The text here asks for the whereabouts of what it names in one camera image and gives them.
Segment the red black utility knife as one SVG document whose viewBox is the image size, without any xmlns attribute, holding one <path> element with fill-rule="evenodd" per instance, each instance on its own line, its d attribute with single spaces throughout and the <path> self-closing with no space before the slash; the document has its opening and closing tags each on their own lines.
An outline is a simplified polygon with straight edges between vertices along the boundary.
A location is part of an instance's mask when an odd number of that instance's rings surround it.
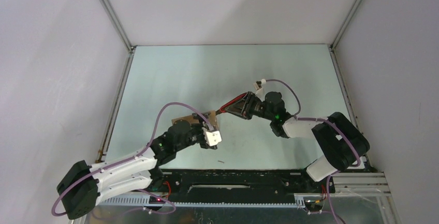
<svg viewBox="0 0 439 224">
<path fill-rule="evenodd" d="M 216 110 L 216 114 L 222 114 L 225 113 L 225 108 L 236 103 L 238 100 L 242 99 L 247 93 L 242 93 L 240 95 L 238 95 L 237 97 L 235 97 L 234 99 L 230 100 L 229 102 L 225 103 L 224 105 L 222 105 L 218 110 Z"/>
</svg>

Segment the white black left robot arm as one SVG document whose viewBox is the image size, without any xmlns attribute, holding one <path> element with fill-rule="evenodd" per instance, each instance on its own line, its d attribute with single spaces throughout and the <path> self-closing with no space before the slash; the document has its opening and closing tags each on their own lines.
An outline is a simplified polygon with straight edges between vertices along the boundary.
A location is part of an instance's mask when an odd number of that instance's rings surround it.
<svg viewBox="0 0 439 224">
<path fill-rule="evenodd" d="M 164 175 L 159 167 L 174 160 L 181 150 L 195 144 L 215 150 L 221 141 L 216 112 L 203 115 L 213 131 L 193 113 L 172 120 L 168 130 L 156 137 L 144 153 L 134 151 L 113 162 L 88 165 L 82 160 L 73 164 L 56 187 L 68 219 L 80 218 L 107 199 L 129 191 L 160 190 Z"/>
</svg>

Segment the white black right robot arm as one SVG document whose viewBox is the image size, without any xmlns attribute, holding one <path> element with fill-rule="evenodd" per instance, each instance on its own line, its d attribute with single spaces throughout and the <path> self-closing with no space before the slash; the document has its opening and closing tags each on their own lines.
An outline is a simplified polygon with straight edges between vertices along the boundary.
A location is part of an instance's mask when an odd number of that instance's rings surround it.
<svg viewBox="0 0 439 224">
<path fill-rule="evenodd" d="M 370 149 L 365 136 L 341 112 L 327 118 L 298 117 L 286 110 L 280 92 L 269 92 L 264 100 L 252 92 L 243 93 L 220 107 L 219 112 L 244 120 L 254 116 L 269 120 L 277 137 L 315 138 L 323 155 L 306 167 L 301 178 L 308 192 L 316 191 L 328 176 L 359 166 L 361 156 Z"/>
</svg>

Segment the brown cardboard express box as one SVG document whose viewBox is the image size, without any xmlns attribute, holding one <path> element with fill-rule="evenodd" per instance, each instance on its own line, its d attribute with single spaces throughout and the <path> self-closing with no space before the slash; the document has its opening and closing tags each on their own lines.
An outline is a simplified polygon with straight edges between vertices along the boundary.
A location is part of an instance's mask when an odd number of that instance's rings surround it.
<svg viewBox="0 0 439 224">
<path fill-rule="evenodd" d="M 220 127 L 219 127 L 219 124 L 218 124 L 218 121 L 217 121 L 217 117 L 216 117 L 216 112 L 215 111 L 202 112 L 202 115 L 209 121 L 209 123 L 211 124 L 211 126 L 215 130 L 219 130 Z M 202 124 L 202 123 L 204 123 L 204 119 L 201 118 L 197 113 L 192 113 L 191 115 L 174 118 L 174 119 L 171 120 L 171 123 L 175 124 L 176 122 L 179 122 L 179 121 L 187 121 L 190 124 Z"/>
</svg>

